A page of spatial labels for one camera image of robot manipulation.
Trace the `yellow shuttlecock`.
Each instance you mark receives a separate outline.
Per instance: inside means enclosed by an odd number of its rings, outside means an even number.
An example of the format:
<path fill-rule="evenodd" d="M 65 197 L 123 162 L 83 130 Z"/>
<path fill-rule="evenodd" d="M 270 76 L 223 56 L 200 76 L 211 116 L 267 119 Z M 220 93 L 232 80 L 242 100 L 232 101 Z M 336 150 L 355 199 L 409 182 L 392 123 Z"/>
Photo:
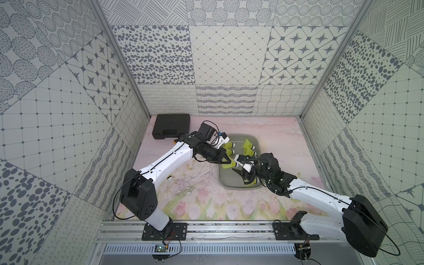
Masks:
<path fill-rule="evenodd" d="M 222 168 L 225 169 L 230 169 L 230 168 L 234 168 L 237 166 L 237 163 L 235 161 L 231 161 L 228 164 L 222 164 Z"/>
<path fill-rule="evenodd" d="M 251 149 L 251 150 L 254 150 L 256 148 L 256 146 L 251 141 L 249 141 L 249 139 L 244 140 L 242 147 L 244 149 Z"/>
<path fill-rule="evenodd" d="M 255 157 L 257 156 L 257 152 L 252 150 L 252 149 L 243 149 L 243 155 L 244 156 L 250 156 L 250 157 Z"/>
<path fill-rule="evenodd" d="M 248 184 L 249 186 L 251 186 L 251 185 L 255 185 L 255 184 L 257 184 L 258 183 L 258 179 L 254 179 L 250 184 Z"/>
<path fill-rule="evenodd" d="M 231 155 L 233 155 L 234 153 L 235 153 L 235 151 L 234 151 L 234 150 L 226 149 L 226 154 L 227 154 L 228 156 L 231 156 Z"/>
<path fill-rule="evenodd" d="M 233 142 L 227 142 L 223 145 L 223 147 L 226 149 L 232 149 L 235 147 L 235 144 Z"/>

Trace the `grey plastic storage box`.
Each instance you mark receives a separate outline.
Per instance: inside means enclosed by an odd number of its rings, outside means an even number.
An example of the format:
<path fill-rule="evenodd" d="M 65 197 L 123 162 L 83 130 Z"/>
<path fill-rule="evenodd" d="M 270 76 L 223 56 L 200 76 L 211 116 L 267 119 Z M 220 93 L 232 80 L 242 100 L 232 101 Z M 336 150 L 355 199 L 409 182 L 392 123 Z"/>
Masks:
<path fill-rule="evenodd" d="M 234 159 L 236 155 L 243 154 L 242 145 L 245 139 L 249 139 L 249 141 L 251 141 L 256 146 L 254 151 L 257 152 L 257 155 L 260 155 L 262 153 L 258 139 L 252 135 L 228 134 L 228 137 L 230 138 L 230 142 L 233 142 L 235 144 L 235 147 L 231 149 L 235 151 L 235 153 L 230 156 L 231 159 Z M 236 166 L 234 168 L 240 170 L 241 166 Z M 233 168 L 224 170 L 222 168 L 222 165 L 219 166 L 218 175 L 219 175 L 220 184 L 226 189 L 248 191 L 248 190 L 259 189 L 262 186 L 262 184 L 260 184 L 259 181 L 257 184 L 252 186 L 249 186 L 248 184 L 244 184 L 244 181 L 242 180 L 242 178 L 233 171 Z"/>

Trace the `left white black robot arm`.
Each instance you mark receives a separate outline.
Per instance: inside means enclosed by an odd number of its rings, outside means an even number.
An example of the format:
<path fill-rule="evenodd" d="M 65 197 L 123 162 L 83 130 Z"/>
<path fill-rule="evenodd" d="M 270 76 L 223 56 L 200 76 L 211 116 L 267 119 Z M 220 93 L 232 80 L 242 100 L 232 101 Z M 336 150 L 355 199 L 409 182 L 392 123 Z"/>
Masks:
<path fill-rule="evenodd" d="M 129 170 L 123 184 L 114 195 L 112 213 L 117 218 L 117 203 L 124 205 L 139 220 L 145 221 L 154 229 L 164 234 L 172 230 L 172 219 L 158 206 L 156 190 L 174 170 L 196 155 L 201 155 L 205 162 L 229 165 L 231 160 L 224 145 L 230 138 L 223 132 L 218 139 L 209 143 L 210 137 L 198 131 L 181 136 L 175 146 L 154 163 L 141 170 Z"/>

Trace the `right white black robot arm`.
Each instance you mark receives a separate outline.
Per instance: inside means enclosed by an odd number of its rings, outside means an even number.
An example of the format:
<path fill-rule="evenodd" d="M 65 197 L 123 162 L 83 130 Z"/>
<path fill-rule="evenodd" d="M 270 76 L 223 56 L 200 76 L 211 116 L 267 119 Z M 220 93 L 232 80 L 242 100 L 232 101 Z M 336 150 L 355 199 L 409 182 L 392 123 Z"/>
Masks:
<path fill-rule="evenodd" d="M 390 238 L 387 224 L 372 203 L 362 195 L 348 197 L 304 182 L 282 171 L 272 153 L 263 153 L 259 157 L 236 155 L 231 163 L 245 183 L 259 180 L 277 196 L 293 198 L 326 212 L 327 217 L 300 212 L 291 219 L 293 226 L 309 235 L 346 241 L 368 257 L 376 257 L 382 250 L 383 240 Z"/>

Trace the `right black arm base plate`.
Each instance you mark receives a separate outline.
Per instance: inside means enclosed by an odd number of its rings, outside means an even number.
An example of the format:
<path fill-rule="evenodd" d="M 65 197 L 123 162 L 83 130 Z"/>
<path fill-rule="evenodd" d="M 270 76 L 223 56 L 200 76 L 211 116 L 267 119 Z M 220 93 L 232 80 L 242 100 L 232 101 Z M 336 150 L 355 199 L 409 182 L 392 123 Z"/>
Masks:
<path fill-rule="evenodd" d="M 319 240 L 319 235 L 308 234 L 300 226 L 300 221 L 306 214 L 306 211 L 298 211 L 289 223 L 275 220 L 272 227 L 276 240 Z"/>

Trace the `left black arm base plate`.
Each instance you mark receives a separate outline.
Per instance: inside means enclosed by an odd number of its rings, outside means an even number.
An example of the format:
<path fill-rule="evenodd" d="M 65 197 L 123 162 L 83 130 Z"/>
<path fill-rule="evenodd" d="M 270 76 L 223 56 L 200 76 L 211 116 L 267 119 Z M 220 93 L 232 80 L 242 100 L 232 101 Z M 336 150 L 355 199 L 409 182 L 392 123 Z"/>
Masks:
<path fill-rule="evenodd" d="M 185 241 L 187 236 L 187 223 L 172 223 L 168 224 L 163 230 L 157 230 L 152 225 L 144 226 L 142 241 L 164 241 L 172 237 L 172 241 Z"/>

